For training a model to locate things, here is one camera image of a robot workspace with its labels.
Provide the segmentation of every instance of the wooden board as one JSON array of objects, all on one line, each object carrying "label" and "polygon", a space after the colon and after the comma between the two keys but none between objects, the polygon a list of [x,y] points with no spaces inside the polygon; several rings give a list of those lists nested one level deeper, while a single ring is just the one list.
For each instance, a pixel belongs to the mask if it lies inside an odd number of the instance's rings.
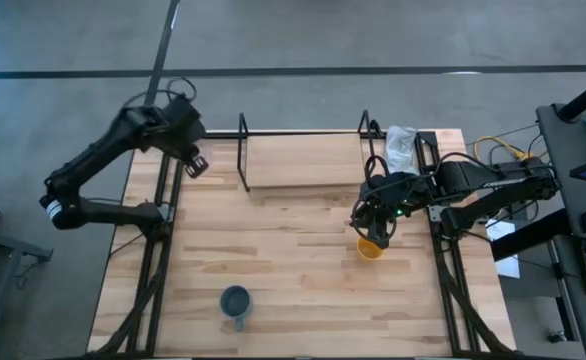
[{"label": "wooden board", "polygon": [[[461,131],[437,133],[441,155],[464,151]],[[357,193],[256,201],[237,175],[237,142],[207,140],[205,146],[210,168],[181,185],[157,356],[450,355],[424,213],[401,219],[383,258],[364,264],[355,253],[357,235],[347,225]],[[376,141],[378,149],[383,141]],[[128,203],[152,198],[159,161],[152,151],[135,155]],[[135,235],[132,227],[119,229],[114,247]],[[472,303],[513,348],[489,244],[469,237],[460,246]],[[104,344],[132,306],[142,253],[140,242],[110,261],[89,349]],[[222,290],[233,284],[253,296],[243,333],[218,308]],[[459,311],[456,317],[464,338]]]},{"label": "wooden board", "polygon": [[249,136],[246,182],[254,187],[360,184],[357,134]]}]

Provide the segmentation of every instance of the plastic bag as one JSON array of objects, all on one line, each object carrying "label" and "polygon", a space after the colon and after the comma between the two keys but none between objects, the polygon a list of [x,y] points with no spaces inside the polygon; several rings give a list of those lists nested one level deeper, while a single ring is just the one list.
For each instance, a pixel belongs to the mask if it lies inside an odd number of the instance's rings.
[{"label": "plastic bag", "polygon": [[391,126],[386,133],[386,163],[391,173],[403,171],[419,175],[413,167],[413,142],[417,130]]}]

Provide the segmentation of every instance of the yellow cable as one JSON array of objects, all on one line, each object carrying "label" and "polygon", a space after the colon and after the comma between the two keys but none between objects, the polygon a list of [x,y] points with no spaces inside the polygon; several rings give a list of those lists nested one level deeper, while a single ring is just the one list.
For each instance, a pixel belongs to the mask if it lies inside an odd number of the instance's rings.
[{"label": "yellow cable", "polygon": [[479,155],[479,144],[481,142],[487,141],[487,140],[493,140],[501,145],[504,145],[504,147],[510,151],[513,156],[515,156],[515,158],[517,158],[518,160],[526,158],[526,153],[519,151],[517,149],[515,149],[513,146],[511,146],[510,144],[508,144],[507,142],[505,142],[504,140],[495,137],[495,136],[481,136],[479,137],[476,141],[475,144],[473,145],[473,155],[475,156],[476,159],[480,160],[480,155]]}]

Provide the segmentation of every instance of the white paper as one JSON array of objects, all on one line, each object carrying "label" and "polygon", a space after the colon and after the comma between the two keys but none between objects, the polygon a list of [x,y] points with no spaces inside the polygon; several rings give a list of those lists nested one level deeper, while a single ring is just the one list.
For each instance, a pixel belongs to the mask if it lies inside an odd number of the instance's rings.
[{"label": "white paper", "polygon": [[[488,227],[493,223],[495,223],[494,219],[489,219],[489,221],[486,223],[486,234],[489,236],[491,241],[495,241],[504,235],[515,232],[515,224],[501,221]],[[495,267],[497,268],[498,275],[508,276],[515,279],[520,278],[520,264],[517,260],[517,255],[507,257],[506,259],[502,259],[496,262]]]}]

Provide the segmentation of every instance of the gray mug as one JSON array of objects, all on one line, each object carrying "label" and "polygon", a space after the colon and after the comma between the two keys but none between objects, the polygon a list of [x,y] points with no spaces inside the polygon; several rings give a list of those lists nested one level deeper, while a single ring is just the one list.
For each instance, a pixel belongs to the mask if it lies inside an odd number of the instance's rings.
[{"label": "gray mug", "polygon": [[235,320],[235,329],[244,330],[244,319],[249,316],[253,303],[249,291],[239,285],[226,288],[220,297],[222,312]]}]

